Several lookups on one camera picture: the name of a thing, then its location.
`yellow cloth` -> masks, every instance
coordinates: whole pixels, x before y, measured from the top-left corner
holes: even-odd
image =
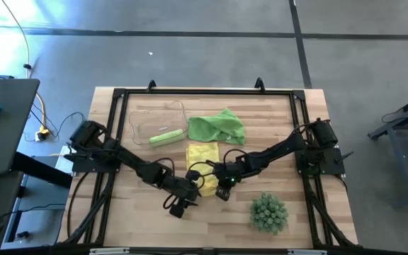
[[[211,160],[213,162],[219,162],[220,155],[218,153],[218,143],[208,142],[205,144],[189,144],[187,146],[187,169],[196,162],[205,162]],[[199,171],[202,175],[212,172],[213,168],[207,164],[196,164],[192,170]],[[218,186],[218,179],[209,175],[204,177],[204,186],[199,190],[200,194],[205,196],[211,196],[215,194]],[[203,179],[198,179],[198,187],[203,184]]]

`concrete floor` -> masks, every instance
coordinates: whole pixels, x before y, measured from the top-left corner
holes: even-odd
[[[293,32],[287,0],[25,0],[7,1],[32,27],[95,30]],[[304,33],[408,34],[408,0],[297,0]],[[0,3],[0,24],[13,25]],[[33,77],[47,115],[59,125],[74,112],[89,112],[95,86],[304,88],[295,39],[28,37]],[[346,160],[348,196],[360,244],[408,251],[408,207],[390,203],[403,196],[402,177],[386,137],[366,134],[382,115],[408,103],[408,40],[305,40],[312,87],[324,89]],[[25,48],[18,33],[0,33],[0,74],[23,77]],[[49,155],[80,118],[64,124],[59,142],[21,141],[25,154]],[[38,129],[31,118],[25,132]],[[52,234],[52,242],[57,233]]]

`wooden table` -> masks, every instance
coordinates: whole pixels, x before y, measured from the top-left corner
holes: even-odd
[[[112,87],[97,87],[93,95],[89,119],[106,124],[111,105]],[[320,89],[305,90],[310,120],[329,117],[324,92]],[[143,111],[164,106],[180,100],[187,117],[216,115],[229,108],[245,126],[246,144],[228,145],[219,142],[220,160],[231,148],[244,151],[261,151],[285,139],[293,130],[290,103],[285,96],[240,96],[240,95],[131,95],[127,116],[132,111]],[[118,123],[120,103],[116,111]],[[176,175],[186,172],[186,148],[164,146],[143,149],[132,141],[130,124],[125,119],[122,146],[145,160],[153,161],[170,157],[176,164]],[[237,153],[231,154],[234,159]],[[78,227],[89,211],[96,174],[89,174],[79,187],[75,198],[71,227]],[[69,198],[77,184],[75,177]],[[346,190],[340,180],[333,176],[322,176],[322,185],[327,210],[338,227],[354,243],[357,242],[351,209]],[[288,226],[277,236],[265,234],[251,228],[249,206],[253,198],[269,192],[285,202],[289,212]],[[216,196],[198,198],[198,207],[190,207],[182,219],[171,216],[162,203],[168,193],[141,182],[135,172],[123,166],[116,176],[108,216],[104,245],[129,247],[227,247],[227,248],[310,248],[310,227],[307,219],[305,195],[301,178],[296,172],[293,154],[270,163],[258,176],[242,180],[231,191],[229,201]],[[99,217],[93,231],[95,240]],[[67,211],[62,219],[58,241],[66,239]],[[319,236],[324,240],[322,222],[317,219]]]

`transparent plastic bin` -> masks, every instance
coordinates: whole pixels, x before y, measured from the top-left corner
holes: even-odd
[[[160,147],[184,140],[188,134],[185,108],[180,101],[151,110],[132,112],[128,119],[133,142],[137,145]]]

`green towel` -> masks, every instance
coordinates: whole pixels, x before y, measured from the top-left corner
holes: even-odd
[[[245,144],[245,129],[230,109],[212,117],[190,117],[188,137],[201,142],[225,141],[232,145]]]

